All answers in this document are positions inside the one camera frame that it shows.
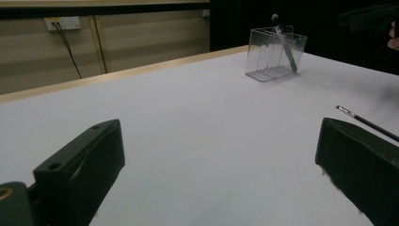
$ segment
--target wooden wall panel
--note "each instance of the wooden wall panel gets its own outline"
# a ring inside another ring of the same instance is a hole
[[[0,0],[0,7],[87,7],[198,2],[209,0]]]
[[[101,73],[88,17],[66,31],[83,77]],[[67,48],[42,19],[0,21],[0,94],[79,79]]]
[[[108,72],[209,52],[209,18],[202,11],[100,17]]]

